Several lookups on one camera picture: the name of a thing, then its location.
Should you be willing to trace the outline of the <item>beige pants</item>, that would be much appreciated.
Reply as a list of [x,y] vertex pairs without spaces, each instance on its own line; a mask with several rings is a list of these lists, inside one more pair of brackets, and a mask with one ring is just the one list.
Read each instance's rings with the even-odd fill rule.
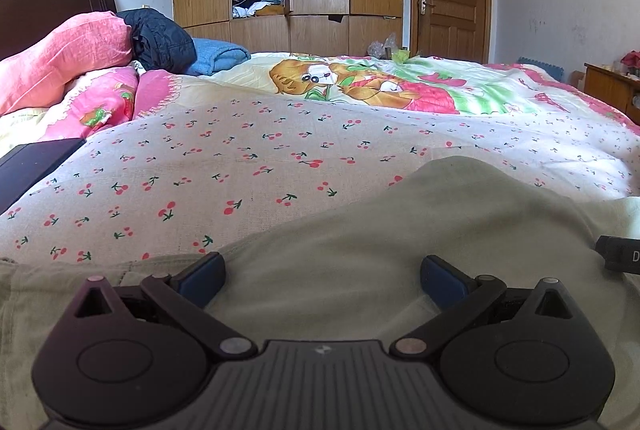
[[[1,263],[6,429],[634,429],[639,274],[602,235],[639,239],[636,197],[577,202],[464,157],[227,247],[126,265]],[[217,358],[145,297],[209,253],[204,308],[252,340]],[[429,358],[390,345],[439,314],[435,255],[506,293]]]

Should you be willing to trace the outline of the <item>floral cartoon bed quilt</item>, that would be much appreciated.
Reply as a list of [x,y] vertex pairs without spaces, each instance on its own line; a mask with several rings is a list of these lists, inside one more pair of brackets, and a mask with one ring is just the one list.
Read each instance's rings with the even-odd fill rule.
[[1,216],[1,257],[48,265],[204,254],[480,159],[590,201],[636,195],[639,130],[533,65],[259,53],[212,76],[138,63],[3,118],[4,140],[81,147]]

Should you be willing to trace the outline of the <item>wooden nightstand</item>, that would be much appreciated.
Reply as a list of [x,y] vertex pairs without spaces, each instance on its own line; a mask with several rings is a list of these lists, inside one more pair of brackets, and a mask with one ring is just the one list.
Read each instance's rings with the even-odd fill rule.
[[639,79],[631,78],[602,68],[599,65],[585,65],[584,92],[612,108],[624,113],[636,125],[639,124]]

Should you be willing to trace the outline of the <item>blue foam mat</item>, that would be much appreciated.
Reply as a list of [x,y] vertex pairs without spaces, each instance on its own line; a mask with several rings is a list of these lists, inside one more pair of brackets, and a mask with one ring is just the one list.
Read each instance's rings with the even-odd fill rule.
[[535,65],[537,68],[544,70],[550,77],[557,80],[558,82],[562,82],[564,79],[564,68],[561,66],[550,64],[547,62],[538,61],[531,58],[519,57],[518,64],[528,64]]

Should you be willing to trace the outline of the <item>black flat box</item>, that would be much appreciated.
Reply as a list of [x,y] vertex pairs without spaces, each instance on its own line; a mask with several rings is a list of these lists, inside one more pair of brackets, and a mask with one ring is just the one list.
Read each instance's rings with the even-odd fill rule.
[[0,213],[5,213],[34,184],[54,172],[81,146],[83,138],[15,146],[0,159]]

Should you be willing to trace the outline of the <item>blue folded blanket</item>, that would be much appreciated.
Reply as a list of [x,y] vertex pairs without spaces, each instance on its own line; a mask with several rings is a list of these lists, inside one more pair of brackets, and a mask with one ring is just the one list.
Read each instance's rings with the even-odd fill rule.
[[196,60],[186,75],[212,76],[250,60],[250,51],[233,42],[206,38],[194,38],[193,42]]

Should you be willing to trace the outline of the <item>dark navy quilted jacket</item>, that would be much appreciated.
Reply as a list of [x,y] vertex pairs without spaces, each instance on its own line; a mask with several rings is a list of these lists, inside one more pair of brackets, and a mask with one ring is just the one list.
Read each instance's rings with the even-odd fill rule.
[[184,74],[196,61],[194,41],[176,22],[153,8],[116,13],[130,27],[134,58],[147,71]]

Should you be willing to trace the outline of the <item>clear plastic bag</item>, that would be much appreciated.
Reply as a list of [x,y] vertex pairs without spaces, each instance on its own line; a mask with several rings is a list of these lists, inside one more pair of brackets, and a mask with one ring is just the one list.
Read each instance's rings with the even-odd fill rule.
[[371,42],[367,55],[378,60],[392,60],[393,55],[399,50],[395,33],[390,33],[382,42]]

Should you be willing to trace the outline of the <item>pink pillow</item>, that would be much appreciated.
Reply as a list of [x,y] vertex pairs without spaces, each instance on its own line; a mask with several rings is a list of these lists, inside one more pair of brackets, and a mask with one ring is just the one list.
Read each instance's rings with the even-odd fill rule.
[[1,113],[48,108],[87,72],[132,59],[131,27],[112,12],[72,16],[35,45],[1,61]]

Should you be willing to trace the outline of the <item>clothes pile in wardrobe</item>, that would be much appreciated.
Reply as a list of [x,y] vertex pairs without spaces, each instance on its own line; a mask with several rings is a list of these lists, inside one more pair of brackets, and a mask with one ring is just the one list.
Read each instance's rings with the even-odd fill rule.
[[232,0],[232,18],[252,16],[280,16],[284,13],[284,0]]

